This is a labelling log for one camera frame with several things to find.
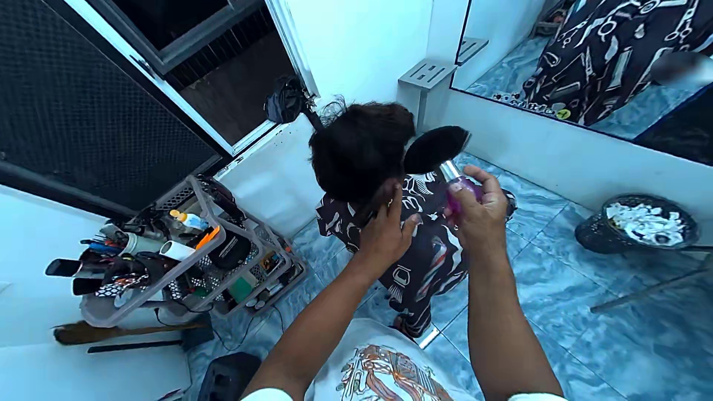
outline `window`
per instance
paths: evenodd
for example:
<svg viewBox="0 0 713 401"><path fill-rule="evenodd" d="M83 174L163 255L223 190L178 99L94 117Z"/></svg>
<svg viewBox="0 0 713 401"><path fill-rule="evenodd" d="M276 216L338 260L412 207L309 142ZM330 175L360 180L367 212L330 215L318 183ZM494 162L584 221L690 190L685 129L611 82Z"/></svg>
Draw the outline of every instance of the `window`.
<svg viewBox="0 0 713 401"><path fill-rule="evenodd" d="M265 98L280 76L300 75L295 45L287 45L288 55L284 29L273 20L286 6L268 1L89 0L233 147L273 126Z"/></svg>

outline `trash bin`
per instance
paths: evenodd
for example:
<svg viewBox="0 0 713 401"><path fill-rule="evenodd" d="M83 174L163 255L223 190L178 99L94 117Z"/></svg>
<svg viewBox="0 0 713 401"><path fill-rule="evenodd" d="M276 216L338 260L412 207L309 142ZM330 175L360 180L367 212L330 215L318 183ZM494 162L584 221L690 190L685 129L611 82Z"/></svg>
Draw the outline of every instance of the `trash bin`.
<svg viewBox="0 0 713 401"><path fill-rule="evenodd" d="M200 386L198 401L234 401L260 367L260 358L238 352L214 359Z"/></svg>
<svg viewBox="0 0 713 401"><path fill-rule="evenodd" d="M617 202L632 207L643 203L653 208L661 208L663 218L668 218L671 212L678 212L679 218L684 224L683 242L675 245L649 245L631 238L626 232L615 227L613 222L607 218L607 207ZM626 193L607 200L598 214L592 215L575 229L577 242L596 253L624 253L643 248L682 249L696 243L698 237L698 224L688 212L670 200L644 193Z"/></svg>

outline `tiled floor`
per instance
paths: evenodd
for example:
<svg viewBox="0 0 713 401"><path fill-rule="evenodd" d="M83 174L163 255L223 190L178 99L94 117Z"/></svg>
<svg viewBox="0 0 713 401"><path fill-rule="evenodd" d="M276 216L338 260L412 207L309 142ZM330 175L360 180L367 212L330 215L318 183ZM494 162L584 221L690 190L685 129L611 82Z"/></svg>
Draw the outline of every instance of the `tiled floor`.
<svg viewBox="0 0 713 401"><path fill-rule="evenodd" d="M592 212L466 153L456 159L460 167L467 163L498 176L518 199L507 235L520 302L569 400L713 399L713 280L669 289L601 315L589 312L590 306L617 295L694 270L698 260L677 253L591 253L579 246L573 231ZM279 313L272 310L253 320L247 334L244 316L230 322L214 319L226 346L237 347L245 336L234 352L264 358L282 334L281 325L287 327L351 257L336 238L321 237L315 222L294 241L314 272L277 303ZM385 296L375 284L356 315L390 323L396 313ZM433 323L424 337L435 338L425 350L482 398L468 362L466 303L465 283L433 298ZM209 361L226 353L218 341L190 353L197 383L192 400Z"/></svg>
<svg viewBox="0 0 713 401"><path fill-rule="evenodd" d="M525 39L493 68L465 89L467 92L485 98L492 98L495 93L520 93L523 90L523 83L537 69L537 61L548 40L549 38L541 36ZM477 55L470 62L478 62ZM591 125L590 128L620 138L634 139L696 92L664 86L649 86L626 106L614 111L604 120Z"/></svg>

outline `cable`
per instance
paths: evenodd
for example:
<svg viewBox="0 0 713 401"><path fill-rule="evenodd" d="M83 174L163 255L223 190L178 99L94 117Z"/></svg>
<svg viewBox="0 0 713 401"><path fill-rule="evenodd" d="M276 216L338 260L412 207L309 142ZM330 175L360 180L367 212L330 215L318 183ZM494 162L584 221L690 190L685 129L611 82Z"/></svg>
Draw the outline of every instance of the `cable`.
<svg viewBox="0 0 713 401"><path fill-rule="evenodd" d="M156 320L158 320L158 322L161 323L162 325L164 325L164 326L166 326L166 327L169 327L169 328L179 328L179 327L181 327L181 325L168 325L168 324L162 322L161 319L158 317L158 308L154 308L154 309L153 309L153 312L156 314Z"/></svg>
<svg viewBox="0 0 713 401"><path fill-rule="evenodd" d="M158 317L158 308L154 308L153 312L156 314L156 320L158 320L158 322L159 322L160 324L162 324L162 325L164 325L164 326L167 326L167 327L169 327L169 328L179 328L179 327L182 327L182 326L180 326L180 325L169 325L169 324L166 324L166 323L162 322L161 319ZM240 346L241 346L241 345L243 344L243 342L245 341L245 338L247 337L247 334L248 334L248 332L250 331L250 324L252 323L252 319L255 319L255 316L253 316L253 317L250 319L250 321L247 322L247 329L245 329L245 334L242 336L242 340L240 341L240 344L238 344L238 345L237 345L235 348L233 348L233 349L230 349L230 348L228 348L228 347L225 345L225 341L223 341L222 337L220 337L220 334L218 334L218 331L216 331L215 328L211 327L211 329L212 329L213 332L215 333L215 336L218 337L218 340L220 341L220 344L223 346L223 348L225 348L225 350L228 351L228 352L233 352L233 351L237 350L238 348L240 348Z"/></svg>
<svg viewBox="0 0 713 401"><path fill-rule="evenodd" d="M177 303L178 305L183 306L188 312L192 312L192 313L206 313L206 312L210 312L211 310L213 310L213 308L215 308L215 304L210 303L210 309L208 309L208 310L193 310L193 309L189 308L188 305L183 303L183 301L181 301L181 300L175 299L175 300L173 300L173 302Z"/></svg>
<svg viewBox="0 0 713 401"><path fill-rule="evenodd" d="M280 312L279 309L277 309L277 306L275 306L275 304L272 304L272 307L279 314L279 327L282 329L282 334L284 334L284 322L282 321L282 312Z"/></svg>

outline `barber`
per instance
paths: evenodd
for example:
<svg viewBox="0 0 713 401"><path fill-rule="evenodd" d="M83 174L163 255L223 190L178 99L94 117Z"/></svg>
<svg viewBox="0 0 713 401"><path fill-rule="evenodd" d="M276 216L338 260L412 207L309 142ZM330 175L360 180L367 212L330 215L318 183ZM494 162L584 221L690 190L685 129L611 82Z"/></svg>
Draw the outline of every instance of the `barber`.
<svg viewBox="0 0 713 401"><path fill-rule="evenodd" d="M475 166L482 204L449 188L462 211L446 215L472 255L468 282L468 348L486 400L562 400L552 367L520 308L506 252L508 201L498 180ZM394 188L401 199L401 186ZM411 245L417 219L401 227L401 202L382 205L362 230L361 247L284 332L245 390L245 400L474 400L399 331L353 319L370 285Z"/></svg>

